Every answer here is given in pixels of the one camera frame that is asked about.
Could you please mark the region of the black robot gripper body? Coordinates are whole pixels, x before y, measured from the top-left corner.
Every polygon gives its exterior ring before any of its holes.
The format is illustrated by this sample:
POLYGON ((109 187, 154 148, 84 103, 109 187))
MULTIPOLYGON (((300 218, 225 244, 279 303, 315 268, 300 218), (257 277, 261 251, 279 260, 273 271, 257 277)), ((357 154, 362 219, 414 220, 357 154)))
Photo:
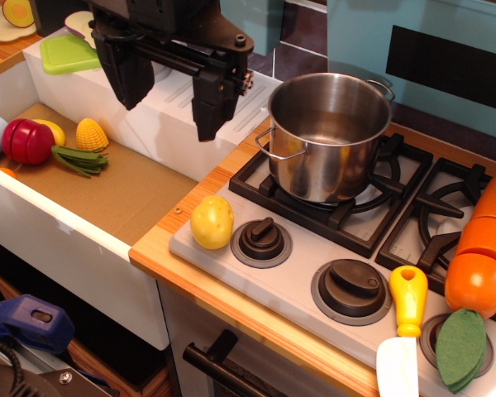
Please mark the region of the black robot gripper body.
POLYGON ((253 40, 221 13, 219 1, 90 1, 93 39, 132 42, 141 55, 195 76, 212 64, 209 55, 184 50, 191 44, 223 54, 226 79, 239 94, 251 87, 247 57, 253 40))

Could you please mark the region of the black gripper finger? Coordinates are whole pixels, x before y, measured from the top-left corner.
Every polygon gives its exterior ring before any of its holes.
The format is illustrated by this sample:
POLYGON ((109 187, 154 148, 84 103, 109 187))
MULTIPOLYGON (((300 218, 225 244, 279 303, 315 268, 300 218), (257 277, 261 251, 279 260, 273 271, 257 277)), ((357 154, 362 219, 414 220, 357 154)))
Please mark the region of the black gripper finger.
POLYGON ((215 139, 222 126, 233 118, 238 96, 233 80, 206 73, 193 77, 193 120, 199 141, 215 139))
POLYGON ((95 38, 98 58, 118 101, 132 110, 155 83, 151 60, 141 55, 132 42, 95 38))

